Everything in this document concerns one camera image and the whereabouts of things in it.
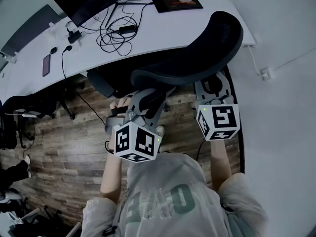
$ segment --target black mouse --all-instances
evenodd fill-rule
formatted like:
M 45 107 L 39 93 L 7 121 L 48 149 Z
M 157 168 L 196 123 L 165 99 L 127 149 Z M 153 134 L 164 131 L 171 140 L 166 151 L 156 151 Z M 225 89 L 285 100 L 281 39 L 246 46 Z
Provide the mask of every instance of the black mouse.
M 56 52 L 57 52 L 57 48 L 54 47 L 54 48 L 51 49 L 50 54 L 54 54 L 54 53 L 56 53 Z

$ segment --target table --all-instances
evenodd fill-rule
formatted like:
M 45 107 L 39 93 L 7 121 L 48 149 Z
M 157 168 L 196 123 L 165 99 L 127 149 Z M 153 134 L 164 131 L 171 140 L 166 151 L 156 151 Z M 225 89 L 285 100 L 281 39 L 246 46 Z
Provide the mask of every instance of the table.
M 226 11 L 234 15 L 240 21 L 244 30 L 243 45 L 255 44 L 245 22 L 229 0 L 199 0 L 199 2 L 202 4 L 203 9 L 181 10 L 167 13 L 158 13 L 154 5 L 148 5 L 144 9 L 137 36 L 131 41 L 132 51 L 125 57 L 121 57 L 116 52 L 103 52 L 96 44 L 96 38 L 99 33 L 86 34 L 79 41 L 81 47 L 76 47 L 76 45 L 79 44 L 77 41 L 74 43 L 73 50 L 65 52 L 64 54 L 66 76 L 70 77 L 123 58 L 185 47 L 203 32 L 212 13 L 218 10 Z M 134 12 L 133 18 L 138 22 L 142 7 L 143 5 L 126 5 L 124 11 Z M 105 15 L 106 10 L 100 12 L 100 19 L 103 20 Z M 119 6 L 111 22 L 123 16 L 126 16 L 126 14 L 122 12 L 121 6 Z M 57 40 L 51 37 L 48 34 L 49 29 L 47 29 L 20 51 L 16 64 L 8 64 L 4 68 L 3 73 L 5 73 L 6 79 L 3 79 L 3 84 L 0 84 L 0 100 L 2 103 L 12 96 L 29 95 L 64 79 L 61 55 L 65 47 L 69 45 L 66 38 L 67 30 L 65 28 L 65 24 L 69 20 L 70 19 L 66 17 L 57 23 L 58 35 L 64 36 L 63 39 Z M 100 22 L 90 19 L 87 21 L 86 27 L 97 29 L 99 25 Z M 83 28 L 81 28 L 80 31 L 89 32 Z M 42 77 L 43 58 L 47 56 L 51 48 L 55 46 L 58 50 L 55 54 L 51 55 L 50 74 Z

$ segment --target white shoe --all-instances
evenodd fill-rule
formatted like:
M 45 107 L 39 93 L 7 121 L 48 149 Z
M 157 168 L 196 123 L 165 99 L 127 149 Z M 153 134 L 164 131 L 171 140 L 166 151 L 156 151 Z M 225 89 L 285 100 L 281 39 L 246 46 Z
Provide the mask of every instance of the white shoe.
M 28 178 L 31 178 L 32 177 L 32 173 L 30 172 L 30 170 L 28 170 L 28 174 L 29 174 Z
M 162 138 L 164 136 L 164 126 L 163 125 L 157 126 L 156 133 L 158 136 Z
M 30 164 L 31 164 L 31 159 L 30 159 L 29 156 L 25 156 L 25 157 L 24 157 L 24 161 L 28 164 L 28 166 L 30 166 Z

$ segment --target smartphone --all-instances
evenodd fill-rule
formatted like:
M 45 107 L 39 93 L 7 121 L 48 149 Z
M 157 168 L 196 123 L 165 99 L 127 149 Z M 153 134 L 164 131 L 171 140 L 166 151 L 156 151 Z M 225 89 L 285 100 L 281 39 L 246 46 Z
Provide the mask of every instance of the smartphone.
M 50 54 L 43 59 L 43 77 L 48 75 L 50 71 Z

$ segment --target forearm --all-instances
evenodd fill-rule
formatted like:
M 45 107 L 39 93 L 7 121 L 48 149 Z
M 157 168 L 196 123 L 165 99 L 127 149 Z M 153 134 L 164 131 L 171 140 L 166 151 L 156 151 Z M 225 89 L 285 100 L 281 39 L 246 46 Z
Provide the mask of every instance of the forearm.
M 108 153 L 100 188 L 100 196 L 119 202 L 121 190 L 122 159 Z
M 211 178 L 216 191 L 232 175 L 223 140 L 211 141 Z

